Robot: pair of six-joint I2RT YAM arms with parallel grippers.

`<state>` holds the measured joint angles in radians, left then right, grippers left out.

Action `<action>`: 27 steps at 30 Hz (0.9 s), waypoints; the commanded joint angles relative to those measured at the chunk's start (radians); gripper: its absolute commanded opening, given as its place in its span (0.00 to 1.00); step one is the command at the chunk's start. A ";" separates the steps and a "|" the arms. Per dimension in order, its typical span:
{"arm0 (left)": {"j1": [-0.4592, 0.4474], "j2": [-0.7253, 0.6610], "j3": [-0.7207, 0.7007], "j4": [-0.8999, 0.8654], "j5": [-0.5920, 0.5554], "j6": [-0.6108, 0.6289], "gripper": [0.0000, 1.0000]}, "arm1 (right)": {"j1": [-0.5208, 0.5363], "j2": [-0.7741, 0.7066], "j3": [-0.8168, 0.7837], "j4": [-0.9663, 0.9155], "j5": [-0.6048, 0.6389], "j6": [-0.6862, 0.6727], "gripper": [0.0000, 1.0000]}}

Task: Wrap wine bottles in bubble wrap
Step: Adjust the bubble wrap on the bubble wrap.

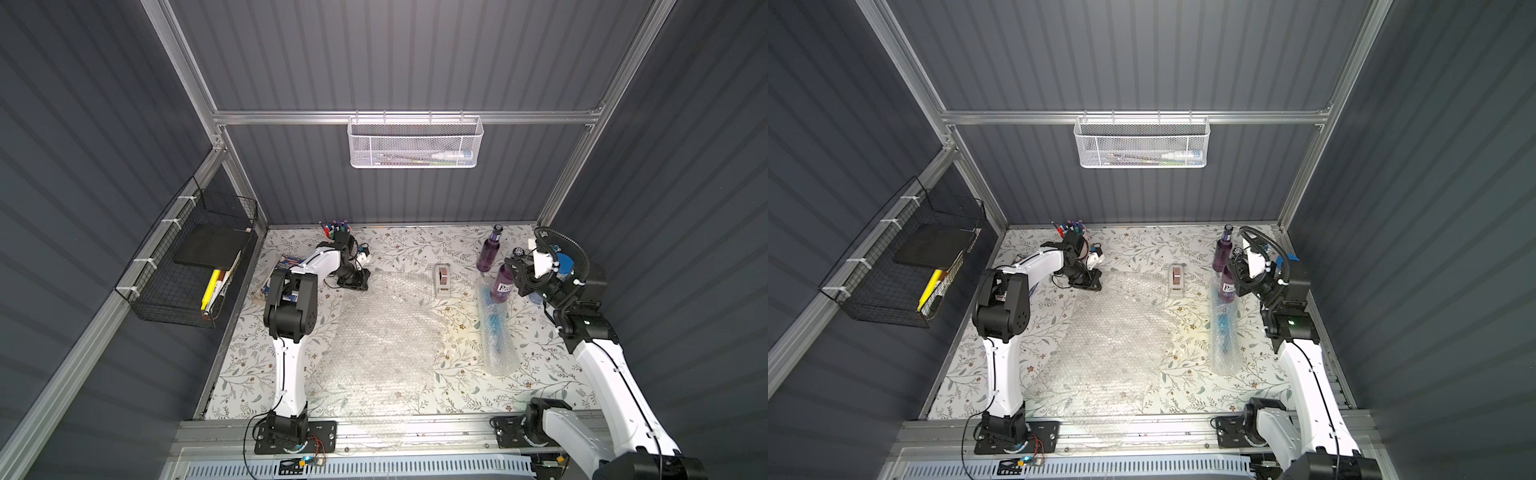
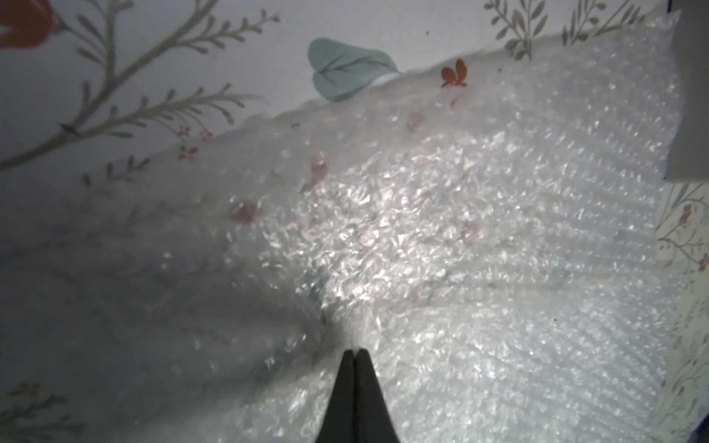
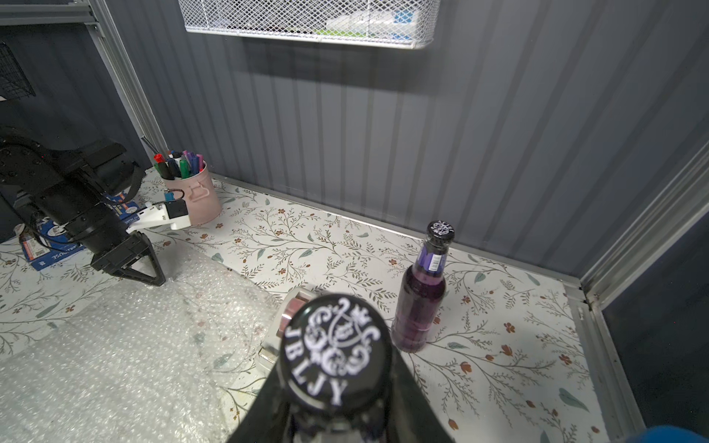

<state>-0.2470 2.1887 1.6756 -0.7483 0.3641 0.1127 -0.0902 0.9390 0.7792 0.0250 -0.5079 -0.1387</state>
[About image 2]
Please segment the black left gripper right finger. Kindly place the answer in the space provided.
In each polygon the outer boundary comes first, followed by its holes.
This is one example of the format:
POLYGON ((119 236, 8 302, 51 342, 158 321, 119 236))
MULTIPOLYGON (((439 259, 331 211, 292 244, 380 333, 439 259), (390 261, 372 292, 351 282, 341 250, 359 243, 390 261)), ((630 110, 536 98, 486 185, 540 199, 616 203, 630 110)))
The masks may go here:
POLYGON ((354 441, 399 443, 369 352, 354 360, 354 441))

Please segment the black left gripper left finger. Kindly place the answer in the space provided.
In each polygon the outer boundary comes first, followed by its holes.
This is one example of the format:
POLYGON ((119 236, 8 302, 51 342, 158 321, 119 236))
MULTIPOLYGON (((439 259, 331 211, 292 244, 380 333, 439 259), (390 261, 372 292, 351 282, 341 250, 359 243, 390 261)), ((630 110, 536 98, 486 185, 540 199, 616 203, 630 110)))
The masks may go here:
POLYGON ((316 443, 355 441, 355 374, 355 353, 351 350, 345 351, 316 443))

